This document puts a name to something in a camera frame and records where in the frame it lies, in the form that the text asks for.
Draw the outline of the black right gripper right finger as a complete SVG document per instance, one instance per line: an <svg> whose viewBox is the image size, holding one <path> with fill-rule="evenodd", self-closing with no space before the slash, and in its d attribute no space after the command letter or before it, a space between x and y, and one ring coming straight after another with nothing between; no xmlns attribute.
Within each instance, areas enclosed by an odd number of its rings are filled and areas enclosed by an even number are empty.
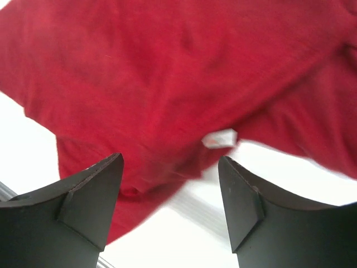
<svg viewBox="0 0 357 268"><path fill-rule="evenodd" d="M246 268L355 268L356 204L293 194L230 157L218 163L231 250Z"/></svg>

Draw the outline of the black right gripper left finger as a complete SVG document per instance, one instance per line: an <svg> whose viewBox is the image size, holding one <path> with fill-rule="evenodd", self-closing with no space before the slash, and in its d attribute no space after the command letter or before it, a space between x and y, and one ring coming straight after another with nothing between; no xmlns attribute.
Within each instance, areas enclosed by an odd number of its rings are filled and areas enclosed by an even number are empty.
<svg viewBox="0 0 357 268"><path fill-rule="evenodd" d="M66 179L1 201L2 267L97 267L124 160L112 154Z"/></svg>

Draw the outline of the red t shirt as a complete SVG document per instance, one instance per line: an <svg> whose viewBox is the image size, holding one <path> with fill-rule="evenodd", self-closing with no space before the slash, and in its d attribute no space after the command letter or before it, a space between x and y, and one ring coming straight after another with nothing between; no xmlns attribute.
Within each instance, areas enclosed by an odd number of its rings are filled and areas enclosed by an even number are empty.
<svg viewBox="0 0 357 268"><path fill-rule="evenodd" d="M112 242L229 152L218 131L356 178L356 2L10 1L1 91L62 178L123 154Z"/></svg>

